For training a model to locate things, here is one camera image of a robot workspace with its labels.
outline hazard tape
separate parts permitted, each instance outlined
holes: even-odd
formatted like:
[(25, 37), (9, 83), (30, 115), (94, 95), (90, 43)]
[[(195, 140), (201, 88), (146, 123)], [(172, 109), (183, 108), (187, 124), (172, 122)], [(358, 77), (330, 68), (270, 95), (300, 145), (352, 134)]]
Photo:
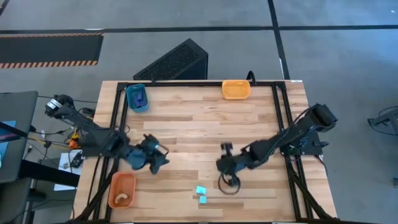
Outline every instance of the hazard tape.
[(0, 38), (15, 38), (15, 37), (76, 37), (76, 36), (91, 36), (102, 35), (104, 33), (82, 33), (82, 34), (17, 34), (17, 35), (0, 35)]
[(97, 61), (0, 63), (0, 68), (49, 68), (96, 65)]

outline blue container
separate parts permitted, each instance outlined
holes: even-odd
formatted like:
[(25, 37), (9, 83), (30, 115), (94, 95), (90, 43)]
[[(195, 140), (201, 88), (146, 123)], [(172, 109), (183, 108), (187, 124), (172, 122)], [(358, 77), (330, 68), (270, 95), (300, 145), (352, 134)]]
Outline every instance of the blue container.
[[(133, 101), (133, 96), (138, 94), (138, 92), (142, 92), (142, 98), (144, 100), (144, 106), (137, 108)], [(137, 84), (129, 86), (126, 90), (127, 93), (127, 102), (129, 103), (129, 107), (136, 113), (144, 112), (149, 109), (147, 93), (145, 91), (145, 86), (143, 84)]]

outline small blue cube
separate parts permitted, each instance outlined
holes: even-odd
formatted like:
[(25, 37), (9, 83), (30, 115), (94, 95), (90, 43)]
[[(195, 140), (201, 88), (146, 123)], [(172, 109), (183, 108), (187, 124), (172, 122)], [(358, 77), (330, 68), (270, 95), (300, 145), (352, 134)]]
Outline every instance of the small blue cube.
[(197, 194), (206, 194), (206, 187), (197, 186)]
[(207, 203), (206, 196), (199, 196), (199, 203)]

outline gray floor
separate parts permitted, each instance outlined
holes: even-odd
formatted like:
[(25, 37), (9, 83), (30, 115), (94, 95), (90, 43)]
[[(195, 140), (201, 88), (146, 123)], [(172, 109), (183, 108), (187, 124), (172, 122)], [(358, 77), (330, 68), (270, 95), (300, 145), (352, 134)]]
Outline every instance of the gray floor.
[[(280, 26), (398, 24), (398, 2), (370, 0), (274, 0)], [(1, 30), (90, 29), (167, 26), (269, 26), (266, 0), (11, 0)], [(326, 103), (339, 118), (322, 139), (338, 216), (344, 220), (396, 223), (398, 139), (371, 130), (366, 118), (398, 105), (398, 30), (283, 31), (292, 79), (303, 80), (310, 103)], [(94, 67), (0, 70), (0, 91), (37, 90), (96, 100), (103, 80), (132, 75), (187, 38), (209, 52), (209, 78), (281, 79), (272, 31), (106, 34)], [(46, 131), (65, 126), (43, 115), (40, 99), (34, 125)], [(59, 157), (61, 150), (49, 151)], [(28, 159), (42, 157), (33, 151)], [(69, 206), (37, 212), (35, 223), (68, 219)]]

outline wooden tabletop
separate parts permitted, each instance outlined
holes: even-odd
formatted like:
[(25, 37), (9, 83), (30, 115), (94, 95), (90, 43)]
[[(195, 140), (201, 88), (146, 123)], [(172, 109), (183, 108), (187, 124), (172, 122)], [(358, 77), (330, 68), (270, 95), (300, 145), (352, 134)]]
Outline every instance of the wooden tabletop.
[[(111, 120), (117, 81), (103, 82), (94, 122), (104, 127)], [(293, 118), (308, 107), (302, 82), (286, 81)], [(218, 190), (220, 143), (231, 141), (235, 154), (257, 139), (278, 132), (271, 88), (255, 86), (243, 101), (224, 100), (221, 87), (147, 87), (149, 111), (128, 109), (127, 134), (132, 143), (143, 134), (152, 134), (170, 149), (170, 163), (152, 175), (149, 166), (133, 171), (137, 177), (134, 204), (113, 209), (112, 222), (241, 222), (295, 221), (284, 158), (276, 151), (267, 163), (255, 170), (238, 173), (242, 188), (236, 195)], [(279, 99), (284, 112), (282, 95)], [(124, 93), (121, 96), (123, 105)], [(117, 121), (120, 121), (121, 106)], [(336, 216), (325, 169), (313, 156), (302, 156), (309, 191), (332, 216)], [(75, 212), (85, 208), (96, 158), (84, 161), (75, 198)], [(93, 194), (98, 188), (98, 167)], [(121, 161), (119, 170), (131, 170)], [(207, 204), (199, 204), (197, 185), (207, 188)], [(302, 216), (302, 194), (297, 189)], [(104, 217), (108, 193), (103, 197), (100, 218)]]

